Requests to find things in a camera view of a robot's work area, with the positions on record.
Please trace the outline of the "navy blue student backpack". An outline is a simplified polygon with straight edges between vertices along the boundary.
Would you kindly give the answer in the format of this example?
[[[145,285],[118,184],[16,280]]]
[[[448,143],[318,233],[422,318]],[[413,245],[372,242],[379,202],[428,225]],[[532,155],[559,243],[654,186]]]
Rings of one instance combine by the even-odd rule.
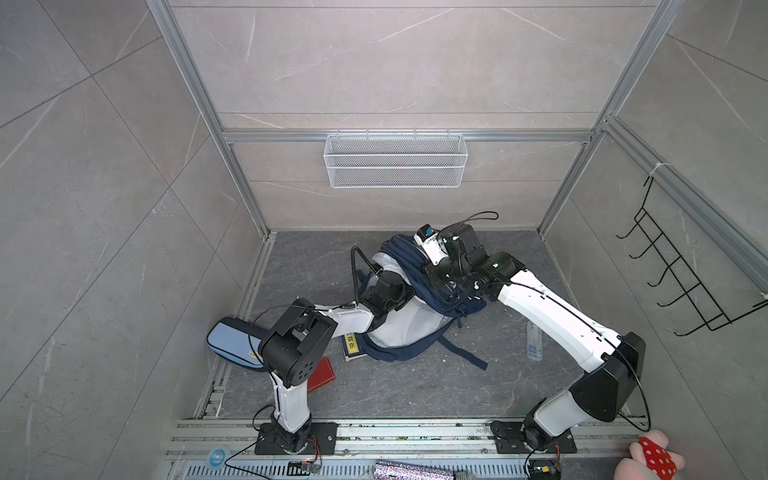
[[[486,301],[463,292],[454,285],[433,288],[424,272],[429,263],[414,238],[397,234],[382,243],[373,261],[384,272],[393,272],[413,289],[413,295],[399,310],[386,314],[372,330],[355,335],[359,350],[384,362],[410,360],[435,343],[485,371],[488,363],[454,345],[446,337],[450,327],[465,317],[482,311]]]

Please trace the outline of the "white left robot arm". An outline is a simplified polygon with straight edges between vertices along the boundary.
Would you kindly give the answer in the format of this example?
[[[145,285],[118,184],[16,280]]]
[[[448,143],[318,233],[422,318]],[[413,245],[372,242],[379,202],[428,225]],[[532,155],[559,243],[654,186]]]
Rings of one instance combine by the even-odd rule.
[[[298,298],[286,306],[257,348],[273,384],[272,431],[283,450],[299,453],[309,441],[308,381],[330,341],[375,330],[414,296],[415,290],[400,274],[383,270],[372,285],[357,290],[350,303],[325,306]]]

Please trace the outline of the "dark blue book yellow label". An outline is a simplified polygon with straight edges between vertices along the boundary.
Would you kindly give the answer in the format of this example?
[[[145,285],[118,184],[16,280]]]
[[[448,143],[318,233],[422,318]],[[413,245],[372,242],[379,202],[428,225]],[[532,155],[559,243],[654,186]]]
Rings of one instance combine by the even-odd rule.
[[[360,346],[357,335],[354,333],[346,334],[341,338],[342,351],[344,359],[349,362],[352,360],[366,357],[367,354]]]

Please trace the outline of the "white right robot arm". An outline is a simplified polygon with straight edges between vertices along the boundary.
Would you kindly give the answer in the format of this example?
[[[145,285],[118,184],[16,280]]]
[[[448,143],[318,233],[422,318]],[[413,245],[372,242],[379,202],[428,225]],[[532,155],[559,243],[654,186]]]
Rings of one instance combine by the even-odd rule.
[[[457,286],[481,300],[498,301],[555,340],[583,374],[558,394],[539,402],[520,435],[527,447],[543,450],[585,421],[612,422],[641,383],[645,341],[620,335],[583,314],[542,283],[507,252],[488,254],[466,222],[440,231],[429,225],[415,235],[426,254],[425,274],[436,287]]]

